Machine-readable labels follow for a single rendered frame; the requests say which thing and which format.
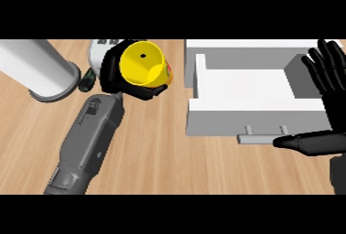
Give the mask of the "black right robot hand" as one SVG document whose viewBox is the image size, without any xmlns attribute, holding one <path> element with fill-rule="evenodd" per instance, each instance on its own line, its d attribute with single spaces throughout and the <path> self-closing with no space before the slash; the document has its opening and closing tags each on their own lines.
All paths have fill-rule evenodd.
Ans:
<svg viewBox="0 0 346 234">
<path fill-rule="evenodd" d="M 337 195 L 346 195 L 346 54 L 335 41 L 317 40 L 317 47 L 301 57 L 331 129 L 273 139 L 273 147 L 305 156 L 338 154 L 329 159 L 329 183 Z"/>
</svg>

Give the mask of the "white cabinet body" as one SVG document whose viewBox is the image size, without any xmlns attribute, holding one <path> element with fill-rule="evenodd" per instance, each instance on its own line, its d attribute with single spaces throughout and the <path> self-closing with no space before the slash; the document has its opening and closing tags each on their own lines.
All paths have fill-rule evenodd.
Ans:
<svg viewBox="0 0 346 234">
<path fill-rule="evenodd" d="M 316 39 L 184 39 L 184 87 L 193 86 L 196 54 L 205 55 L 208 69 L 283 69 L 316 46 Z"/>
</svg>

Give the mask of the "white appliance with dark marks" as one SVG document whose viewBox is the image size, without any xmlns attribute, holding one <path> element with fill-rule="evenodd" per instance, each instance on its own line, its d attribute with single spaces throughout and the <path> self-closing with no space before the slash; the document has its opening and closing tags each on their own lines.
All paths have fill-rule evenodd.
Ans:
<svg viewBox="0 0 346 234">
<path fill-rule="evenodd" d="M 106 51 L 121 42 L 121 39 L 91 39 L 88 43 L 88 65 L 96 73 L 100 75 L 101 59 Z"/>
</svg>

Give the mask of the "white cylinder with grey rim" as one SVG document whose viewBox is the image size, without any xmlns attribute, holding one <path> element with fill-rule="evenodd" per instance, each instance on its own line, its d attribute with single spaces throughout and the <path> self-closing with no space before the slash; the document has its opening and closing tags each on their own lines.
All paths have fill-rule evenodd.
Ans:
<svg viewBox="0 0 346 234">
<path fill-rule="evenodd" d="M 39 102 L 64 99 L 81 78 L 45 39 L 0 39 L 0 70 L 27 88 Z"/>
</svg>

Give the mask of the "dark green bottle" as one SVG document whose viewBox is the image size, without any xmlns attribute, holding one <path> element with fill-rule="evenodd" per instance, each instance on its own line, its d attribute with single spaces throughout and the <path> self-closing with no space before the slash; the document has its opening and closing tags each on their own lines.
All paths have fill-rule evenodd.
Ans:
<svg viewBox="0 0 346 234">
<path fill-rule="evenodd" d="M 85 71 L 84 77 L 79 80 L 78 90 L 81 92 L 88 92 L 93 89 L 94 81 L 96 81 L 96 74 L 93 72 L 93 69 L 88 69 Z"/>
</svg>

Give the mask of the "yellow cup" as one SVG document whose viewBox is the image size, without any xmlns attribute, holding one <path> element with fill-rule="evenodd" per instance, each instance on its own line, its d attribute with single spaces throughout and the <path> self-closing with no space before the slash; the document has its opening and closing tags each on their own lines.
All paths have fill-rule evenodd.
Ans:
<svg viewBox="0 0 346 234">
<path fill-rule="evenodd" d="M 149 41 L 137 41 L 125 48 L 118 68 L 122 78 L 135 86 L 156 88 L 172 80 L 164 53 Z"/>
</svg>

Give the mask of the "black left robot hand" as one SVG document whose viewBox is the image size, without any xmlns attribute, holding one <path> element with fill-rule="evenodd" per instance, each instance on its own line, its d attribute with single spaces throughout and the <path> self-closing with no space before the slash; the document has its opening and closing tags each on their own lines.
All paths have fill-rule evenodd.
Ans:
<svg viewBox="0 0 346 234">
<path fill-rule="evenodd" d="M 101 91 L 106 93 L 116 94 L 122 92 L 130 96 L 135 97 L 141 101 L 147 101 L 153 96 L 158 96 L 159 93 L 166 89 L 166 85 L 162 84 L 156 88 L 146 88 L 137 85 L 132 85 L 124 78 L 119 73 L 118 63 L 119 56 L 125 48 L 134 43 L 132 39 L 124 39 L 113 47 L 110 47 L 103 55 L 101 59 L 101 68 L 100 68 L 100 85 Z"/>
</svg>

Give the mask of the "white open drawer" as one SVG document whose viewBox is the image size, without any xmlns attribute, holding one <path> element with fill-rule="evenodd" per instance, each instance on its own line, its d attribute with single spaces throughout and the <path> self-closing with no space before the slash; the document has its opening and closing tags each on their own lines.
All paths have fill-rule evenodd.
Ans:
<svg viewBox="0 0 346 234">
<path fill-rule="evenodd" d="M 186 134 L 234 136 L 304 133 L 329 128 L 319 97 L 297 98 L 280 69 L 208 69 L 196 55 L 193 98 L 187 102 Z"/>
</svg>

